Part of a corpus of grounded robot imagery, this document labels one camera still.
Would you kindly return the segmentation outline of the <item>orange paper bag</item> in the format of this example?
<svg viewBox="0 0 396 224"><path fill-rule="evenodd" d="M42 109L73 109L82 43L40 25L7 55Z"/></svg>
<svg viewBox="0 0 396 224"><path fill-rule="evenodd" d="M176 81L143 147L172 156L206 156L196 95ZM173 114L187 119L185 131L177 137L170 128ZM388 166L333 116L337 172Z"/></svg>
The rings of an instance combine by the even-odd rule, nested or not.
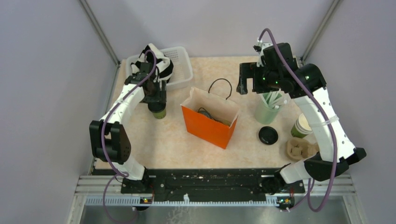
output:
<svg viewBox="0 0 396 224"><path fill-rule="evenodd" d="M229 94L225 98L211 93L214 84L220 80L226 81L230 86ZM237 103L229 99L232 91L231 82L225 78L214 80L206 91L192 87L189 97L181 104L187 132L226 149L234 133L241 110ZM205 108L215 120L197 113L197 110L201 107Z"/></svg>

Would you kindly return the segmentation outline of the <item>green paper coffee cup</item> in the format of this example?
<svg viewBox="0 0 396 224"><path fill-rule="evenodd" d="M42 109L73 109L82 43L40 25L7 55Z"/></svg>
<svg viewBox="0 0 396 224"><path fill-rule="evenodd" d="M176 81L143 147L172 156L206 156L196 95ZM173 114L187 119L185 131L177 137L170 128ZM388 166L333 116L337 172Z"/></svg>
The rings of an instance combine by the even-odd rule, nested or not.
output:
<svg viewBox="0 0 396 224"><path fill-rule="evenodd" d="M160 112L152 112L152 114L153 114L154 118L156 118L156 119L163 119L163 118L165 118L167 112L166 112L166 110L162 110Z"/></svg>

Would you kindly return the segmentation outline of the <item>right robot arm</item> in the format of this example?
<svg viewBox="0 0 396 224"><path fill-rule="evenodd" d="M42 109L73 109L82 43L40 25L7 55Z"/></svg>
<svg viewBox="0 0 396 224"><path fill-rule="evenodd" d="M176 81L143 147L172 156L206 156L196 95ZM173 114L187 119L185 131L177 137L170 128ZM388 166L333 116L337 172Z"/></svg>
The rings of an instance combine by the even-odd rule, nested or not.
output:
<svg viewBox="0 0 396 224"><path fill-rule="evenodd" d="M254 49L259 53L257 62L241 63L236 91L248 93L247 79L253 80L253 92L268 93L282 90L300 108L317 140L319 152L307 159L286 165L275 174L274 187L287 192L294 182L306 179L325 181L332 176L332 163L336 162L335 176L339 176L367 156L365 149L356 147L347 137L335 113L320 69L314 64L299 67L288 43L278 43L289 73L279 58L276 48L259 41Z"/></svg>

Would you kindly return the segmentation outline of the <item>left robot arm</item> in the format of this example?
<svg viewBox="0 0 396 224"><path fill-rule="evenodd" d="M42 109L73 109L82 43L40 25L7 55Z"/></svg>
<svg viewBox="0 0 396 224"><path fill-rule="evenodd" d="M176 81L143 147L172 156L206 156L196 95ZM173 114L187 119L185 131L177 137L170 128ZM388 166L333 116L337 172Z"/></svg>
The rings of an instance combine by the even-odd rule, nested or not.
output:
<svg viewBox="0 0 396 224"><path fill-rule="evenodd" d="M149 189L150 181L144 177L145 167L131 155L124 125L140 103L147 104L152 113L162 113L166 107L166 91L167 82L155 74L130 75L111 109L89 125L93 157L108 162L117 174L132 180L132 187L139 193Z"/></svg>

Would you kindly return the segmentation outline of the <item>white wrapped straws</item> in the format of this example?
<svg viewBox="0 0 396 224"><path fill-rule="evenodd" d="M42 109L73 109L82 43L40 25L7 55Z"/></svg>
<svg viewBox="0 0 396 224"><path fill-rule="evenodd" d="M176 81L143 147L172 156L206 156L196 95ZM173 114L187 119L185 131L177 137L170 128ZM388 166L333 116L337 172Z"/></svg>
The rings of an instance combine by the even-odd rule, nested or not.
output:
<svg viewBox="0 0 396 224"><path fill-rule="evenodd" d="M288 103L288 100L280 93L280 91L271 91L260 94L260 99L264 105L270 109L279 109Z"/></svg>

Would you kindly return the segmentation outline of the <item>white plastic basket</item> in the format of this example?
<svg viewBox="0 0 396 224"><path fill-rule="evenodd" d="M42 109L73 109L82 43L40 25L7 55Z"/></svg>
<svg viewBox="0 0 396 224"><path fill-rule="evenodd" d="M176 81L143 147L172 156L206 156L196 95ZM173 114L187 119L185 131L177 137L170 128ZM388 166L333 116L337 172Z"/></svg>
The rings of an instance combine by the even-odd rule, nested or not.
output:
<svg viewBox="0 0 396 224"><path fill-rule="evenodd" d="M141 70L143 62L154 63L156 72L151 76L155 81L166 81L167 90L182 89L190 85L193 71L188 53L184 47L158 49L154 44L148 44L140 54L126 59L126 76L136 75Z"/></svg>

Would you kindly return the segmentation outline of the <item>black white striped cloth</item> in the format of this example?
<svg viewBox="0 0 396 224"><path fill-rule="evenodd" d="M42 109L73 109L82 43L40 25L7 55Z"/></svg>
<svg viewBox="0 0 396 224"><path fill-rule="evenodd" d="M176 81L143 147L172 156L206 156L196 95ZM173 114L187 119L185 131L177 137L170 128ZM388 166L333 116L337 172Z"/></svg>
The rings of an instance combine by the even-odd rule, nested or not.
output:
<svg viewBox="0 0 396 224"><path fill-rule="evenodd" d="M143 62L155 64L156 72L154 76L159 76L158 80L164 80L166 83L169 83L173 74L174 64L172 60L162 53L154 44L148 44L139 54L137 61L130 63L133 74L140 71Z"/></svg>

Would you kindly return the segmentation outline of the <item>green straw holder cup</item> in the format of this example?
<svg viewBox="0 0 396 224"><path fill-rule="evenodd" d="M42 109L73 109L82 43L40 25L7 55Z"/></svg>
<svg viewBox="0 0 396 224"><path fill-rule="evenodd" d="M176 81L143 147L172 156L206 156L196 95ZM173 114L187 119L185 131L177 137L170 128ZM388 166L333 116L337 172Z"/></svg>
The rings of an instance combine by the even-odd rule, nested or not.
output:
<svg viewBox="0 0 396 224"><path fill-rule="evenodd" d="M272 123L281 110L280 105L271 105L271 102L268 102L271 98L270 94L270 92L259 94L260 100L254 112L255 120L263 125Z"/></svg>

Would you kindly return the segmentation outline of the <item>black lid on table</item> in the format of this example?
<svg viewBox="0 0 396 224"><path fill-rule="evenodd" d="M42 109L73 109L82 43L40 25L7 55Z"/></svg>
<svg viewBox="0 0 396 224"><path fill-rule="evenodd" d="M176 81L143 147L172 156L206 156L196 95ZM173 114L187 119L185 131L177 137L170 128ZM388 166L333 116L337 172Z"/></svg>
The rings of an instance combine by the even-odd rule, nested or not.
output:
<svg viewBox="0 0 396 224"><path fill-rule="evenodd" d="M278 141L279 135L276 129L270 126L264 126L259 130L258 138L265 145L273 145Z"/></svg>

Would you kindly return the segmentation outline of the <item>stack of paper cups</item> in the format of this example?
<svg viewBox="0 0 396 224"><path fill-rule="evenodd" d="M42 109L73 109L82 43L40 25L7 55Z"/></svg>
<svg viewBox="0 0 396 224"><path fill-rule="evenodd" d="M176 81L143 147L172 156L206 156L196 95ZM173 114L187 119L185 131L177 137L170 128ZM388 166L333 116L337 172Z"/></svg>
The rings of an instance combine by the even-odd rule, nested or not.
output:
<svg viewBox="0 0 396 224"><path fill-rule="evenodd" d="M295 121L291 131L292 137L304 138L313 133L307 118L304 114L300 114L298 119Z"/></svg>

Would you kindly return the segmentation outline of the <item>cardboard cup carrier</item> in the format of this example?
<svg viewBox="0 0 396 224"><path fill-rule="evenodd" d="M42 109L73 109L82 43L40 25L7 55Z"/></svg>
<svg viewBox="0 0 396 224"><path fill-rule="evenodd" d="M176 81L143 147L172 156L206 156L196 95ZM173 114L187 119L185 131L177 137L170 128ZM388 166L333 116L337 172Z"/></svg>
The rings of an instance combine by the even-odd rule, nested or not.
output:
<svg viewBox="0 0 396 224"><path fill-rule="evenodd" d="M318 143L311 144L309 141L293 137L286 142L286 155L293 161L301 161L315 156L319 152Z"/></svg>

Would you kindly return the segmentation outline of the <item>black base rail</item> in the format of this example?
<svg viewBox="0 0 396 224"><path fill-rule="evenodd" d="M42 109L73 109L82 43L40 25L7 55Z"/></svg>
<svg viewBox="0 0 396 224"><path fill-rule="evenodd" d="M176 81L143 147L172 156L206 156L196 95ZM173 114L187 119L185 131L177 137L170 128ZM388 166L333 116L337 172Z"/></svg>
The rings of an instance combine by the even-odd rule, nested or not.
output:
<svg viewBox="0 0 396 224"><path fill-rule="evenodd" d="M150 194L155 202L263 202L267 195L305 193L302 181L283 183L277 168L146 169L142 180L123 179L122 194Z"/></svg>

